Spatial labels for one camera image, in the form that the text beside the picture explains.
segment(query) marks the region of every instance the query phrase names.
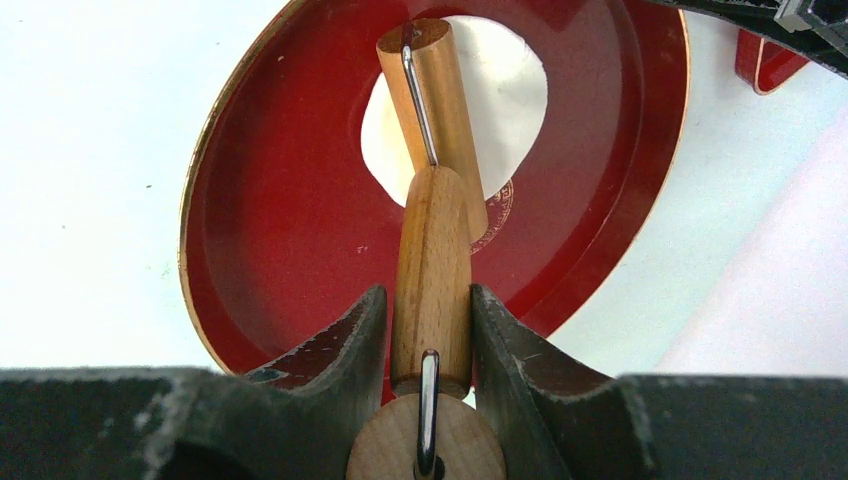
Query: wooden cylinder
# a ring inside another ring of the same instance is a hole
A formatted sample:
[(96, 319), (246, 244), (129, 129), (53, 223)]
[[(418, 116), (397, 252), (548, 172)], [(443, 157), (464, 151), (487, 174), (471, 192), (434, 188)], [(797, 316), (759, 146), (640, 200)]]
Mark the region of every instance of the wooden cylinder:
[(401, 230), (390, 374), (396, 395), (416, 393), (421, 355), (439, 352), (439, 389), (471, 386), (471, 247), (462, 179), (427, 167), (409, 186)]
[[(381, 408), (353, 442), (348, 480), (413, 478), (418, 434), (418, 395), (398, 398)], [(506, 464), (486, 419), (461, 401), (439, 395), (436, 455), (444, 478), (502, 480)]]
[[(486, 233), (489, 220), (453, 31), (445, 20), (431, 18), (415, 20), (413, 28), (417, 36), (412, 58), (439, 165), (454, 170), (466, 184), (469, 241), (476, 242)], [(377, 55), (417, 173), (430, 164), (401, 63), (402, 32), (400, 26), (383, 35), (377, 41)]]

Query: black metal part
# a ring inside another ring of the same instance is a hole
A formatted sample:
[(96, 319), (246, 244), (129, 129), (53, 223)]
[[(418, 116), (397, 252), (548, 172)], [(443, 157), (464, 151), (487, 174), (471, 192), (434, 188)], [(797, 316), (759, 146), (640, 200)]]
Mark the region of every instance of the black metal part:
[(386, 330), (386, 291), (373, 287), (247, 378), (0, 372), (0, 478), (342, 479), (356, 435), (380, 406)]
[(509, 478), (848, 478), (848, 380), (610, 380), (472, 290), (477, 407)]
[(645, 1), (719, 18), (848, 79), (845, 0)]

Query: gold rim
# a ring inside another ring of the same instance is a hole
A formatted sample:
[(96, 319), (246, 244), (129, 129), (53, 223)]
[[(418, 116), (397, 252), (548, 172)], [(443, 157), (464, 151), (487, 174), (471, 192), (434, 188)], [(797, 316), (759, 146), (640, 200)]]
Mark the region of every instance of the gold rim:
[[(247, 49), (244, 56), (242, 56), (241, 60), (236, 64), (236, 67), (233, 69), (233, 72), (230, 74), (229, 78), (227, 78), (226, 83), (224, 83), (224, 87), (221, 89), (221, 93), (218, 94), (218, 98), (215, 99), (215, 102), (212, 104), (212, 108), (209, 112), (209, 115), (206, 117), (206, 122), (201, 129), (201, 133), (199, 138), (197, 139), (197, 143), (195, 144), (194, 151), (192, 152), (191, 162), (189, 163), (188, 173), (186, 174), (185, 183), (183, 186), (183, 197), (180, 202), (180, 244), (179, 244), (179, 253), (177, 257), (177, 266), (179, 270), (180, 276), (180, 288), (183, 293), (183, 300), (185, 301), (186, 309), (188, 311), (189, 318), (191, 319), (191, 324), (194, 327), (194, 330), (197, 332), (197, 336), (200, 338), (200, 342), (203, 344), (206, 351), (209, 352), (209, 355), (212, 356), (212, 359), (216, 364), (226, 373), (232, 374), (234, 373), (227, 364), (221, 359), (218, 353), (215, 351), (215, 348), (209, 342), (209, 339), (206, 337), (206, 333), (203, 331), (203, 327), (200, 324), (200, 317), (197, 315), (197, 310), (194, 307), (194, 301), (191, 296), (191, 288), (189, 286), (189, 278), (188, 278), (188, 258), (186, 254), (186, 238), (188, 234), (188, 216), (191, 213), (191, 197), (194, 193), (194, 183), (197, 179), (197, 172), (200, 168), (200, 162), (203, 158), (203, 155), (206, 153), (206, 147), (209, 144), (209, 138), (212, 135), (212, 131), (215, 129), (216, 124), (218, 123), (218, 118), (221, 115), (221, 111), (224, 106), (229, 101), (230, 97), (233, 95), (236, 87), (238, 87), (241, 79), (244, 77), (244, 74), (247, 72), (247, 69), (253, 64), (253, 61), (256, 59), (258, 53), (262, 50), (262, 48), (268, 43), (271, 38), (280, 30), (280, 28), (285, 25), (285, 23), (291, 18), (292, 14), (294, 14), (304, 3), (309, 0), (292, 0), (288, 5), (283, 7), (280, 13), (265, 27), (265, 29), (259, 34), (250, 48)], [(680, 131), (677, 135), (677, 144), (674, 147), (674, 152), (672, 153), (671, 162), (669, 163), (669, 168), (666, 172), (666, 177), (663, 179), (662, 186), (660, 187), (659, 192), (657, 192), (657, 198), (662, 194), (663, 189), (665, 188), (666, 179), (668, 178), (668, 172), (671, 171), (671, 166), (674, 164), (674, 159), (677, 156), (677, 149), (680, 147), (680, 139), (683, 136), (683, 124), (686, 120), (686, 111), (689, 105), (689, 86), (690, 86), (690, 76), (691, 76), (691, 56), (689, 51), (689, 32), (686, 28), (686, 19), (683, 16), (683, 12), (678, 12), (680, 14), (680, 27), (683, 30), (683, 39), (684, 39), (684, 49), (686, 51), (686, 90), (683, 99), (683, 112), (681, 116), (680, 122)], [(639, 230), (637, 230), (636, 235), (639, 234), (642, 227), (645, 225), (645, 222), (642, 222)]]

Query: white dough circle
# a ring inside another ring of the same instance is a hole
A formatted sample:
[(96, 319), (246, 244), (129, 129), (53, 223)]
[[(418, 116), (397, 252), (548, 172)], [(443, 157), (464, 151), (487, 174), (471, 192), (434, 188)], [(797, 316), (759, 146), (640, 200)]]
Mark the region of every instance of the white dough circle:
[[(474, 148), (486, 199), (512, 178), (542, 129), (548, 78), (520, 36), (482, 17), (445, 17), (451, 24)], [(362, 158), (371, 175), (401, 206), (414, 170), (386, 77), (374, 84), (362, 120)]]

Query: red bowl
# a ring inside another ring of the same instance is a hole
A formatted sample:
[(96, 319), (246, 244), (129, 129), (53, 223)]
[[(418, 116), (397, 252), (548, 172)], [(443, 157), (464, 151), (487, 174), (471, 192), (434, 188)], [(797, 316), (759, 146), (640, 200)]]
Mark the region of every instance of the red bowl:
[(680, 12), (641, 0), (295, 0), (227, 81), (185, 189), (183, 291), (225, 370), (282, 355), (373, 284), (392, 295), (403, 209), (359, 143), (375, 43), (409, 18), (455, 14), (524, 37), (548, 76), (541, 132), (488, 202), (498, 228), (473, 256), (474, 281), (546, 336), (633, 241), (686, 109)]

